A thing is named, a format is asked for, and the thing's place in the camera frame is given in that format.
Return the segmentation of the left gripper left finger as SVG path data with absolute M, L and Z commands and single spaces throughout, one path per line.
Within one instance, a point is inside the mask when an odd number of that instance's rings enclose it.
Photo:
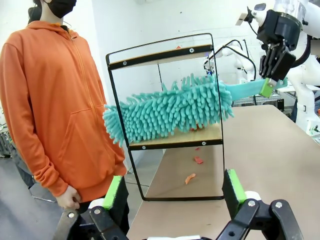
M 122 176 L 114 176 L 104 198 L 92 201 L 88 209 L 65 210 L 53 235 L 55 240 L 126 240 L 127 234 L 120 228 L 122 210 L 128 192 Z

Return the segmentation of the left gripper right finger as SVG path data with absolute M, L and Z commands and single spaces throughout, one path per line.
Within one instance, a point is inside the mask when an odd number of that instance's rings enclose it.
M 234 169 L 226 169 L 222 191 L 230 221 L 218 240 L 244 240 L 251 230 L 267 240 L 302 240 L 303 234 L 290 204 L 284 199 L 264 203 L 257 192 L 245 191 Z

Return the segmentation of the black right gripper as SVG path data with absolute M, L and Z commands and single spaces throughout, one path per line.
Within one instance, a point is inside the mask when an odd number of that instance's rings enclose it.
M 259 62 L 259 75 L 264 79 L 259 94 L 263 97 L 270 97 L 278 81 L 286 77 L 295 62 L 296 57 L 290 50 L 296 49 L 301 30 L 302 24 L 295 17 L 272 9 L 266 12 L 257 30 L 257 39 L 270 44 Z

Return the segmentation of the person's right hand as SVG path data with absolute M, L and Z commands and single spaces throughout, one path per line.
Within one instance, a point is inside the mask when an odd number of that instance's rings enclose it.
M 77 192 L 75 188 L 72 186 L 68 186 L 66 191 L 56 197 L 57 203 L 60 207 L 63 209 L 72 209 L 72 210 L 77 210 L 80 208 L 80 203 L 81 203 L 81 196 Z

